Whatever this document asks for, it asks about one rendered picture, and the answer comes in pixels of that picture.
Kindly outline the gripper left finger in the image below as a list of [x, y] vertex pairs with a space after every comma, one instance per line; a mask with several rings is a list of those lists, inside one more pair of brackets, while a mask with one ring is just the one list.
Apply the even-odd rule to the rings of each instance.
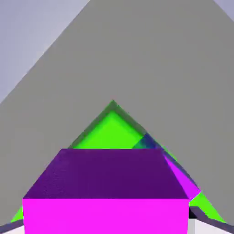
[[0, 234], [14, 230], [14, 229], [21, 227], [23, 225], [24, 225], [23, 219], [19, 219], [17, 221], [12, 222], [12, 223], [4, 224], [4, 225], [0, 226]]

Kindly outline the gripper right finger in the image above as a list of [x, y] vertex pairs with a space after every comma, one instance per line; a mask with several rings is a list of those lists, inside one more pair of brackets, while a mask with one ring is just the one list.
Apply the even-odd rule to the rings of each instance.
[[234, 234], [234, 226], [211, 219], [194, 206], [189, 208], [188, 234]]

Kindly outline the small magenta cube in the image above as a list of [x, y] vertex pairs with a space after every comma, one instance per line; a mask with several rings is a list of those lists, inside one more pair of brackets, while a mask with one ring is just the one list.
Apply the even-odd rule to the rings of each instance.
[[187, 234], [199, 192], [159, 149], [62, 149], [23, 197], [25, 234]]

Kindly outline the large green box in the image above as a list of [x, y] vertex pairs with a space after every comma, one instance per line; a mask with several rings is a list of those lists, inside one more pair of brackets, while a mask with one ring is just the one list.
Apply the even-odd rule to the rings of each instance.
[[25, 198], [187, 199], [191, 216], [223, 222], [177, 159], [115, 101], [58, 152]]

